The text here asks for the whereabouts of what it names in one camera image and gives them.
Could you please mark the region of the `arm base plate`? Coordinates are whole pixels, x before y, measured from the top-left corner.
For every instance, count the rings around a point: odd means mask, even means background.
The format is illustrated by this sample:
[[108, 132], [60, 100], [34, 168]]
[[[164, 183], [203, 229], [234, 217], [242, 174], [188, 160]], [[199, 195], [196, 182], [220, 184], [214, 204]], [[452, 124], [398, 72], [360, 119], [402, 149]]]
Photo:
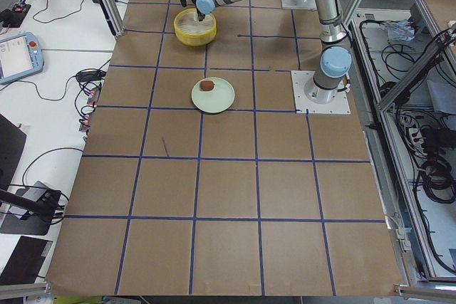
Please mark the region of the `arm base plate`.
[[315, 11], [316, 2], [315, 0], [281, 0], [281, 7], [283, 9]]
[[295, 111], [298, 114], [350, 115], [343, 81], [333, 90], [322, 90], [314, 83], [314, 73], [313, 70], [291, 71]]

